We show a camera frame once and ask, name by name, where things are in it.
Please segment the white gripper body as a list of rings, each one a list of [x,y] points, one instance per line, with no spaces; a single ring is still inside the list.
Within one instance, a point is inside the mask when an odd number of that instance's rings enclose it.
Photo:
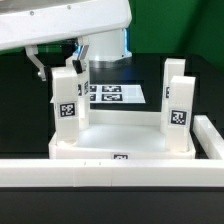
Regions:
[[[128,0],[0,0],[0,51],[127,28]]]

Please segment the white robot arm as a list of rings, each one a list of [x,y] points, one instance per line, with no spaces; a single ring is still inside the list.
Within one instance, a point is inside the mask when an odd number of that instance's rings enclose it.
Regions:
[[[38,45],[87,36],[89,59],[117,61],[131,20],[129,0],[0,0],[0,51],[24,47],[45,79]]]

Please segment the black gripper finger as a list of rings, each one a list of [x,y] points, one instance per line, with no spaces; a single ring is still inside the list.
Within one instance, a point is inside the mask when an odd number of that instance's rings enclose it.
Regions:
[[[84,59],[89,49],[89,39],[87,36],[78,37],[75,46],[77,47],[77,58],[72,61],[73,67],[77,74],[81,74],[86,70],[86,63]]]
[[[39,69],[38,76],[42,81],[46,81],[48,79],[49,68],[38,59],[38,47],[36,45],[29,45],[25,47],[25,51],[27,57]]]

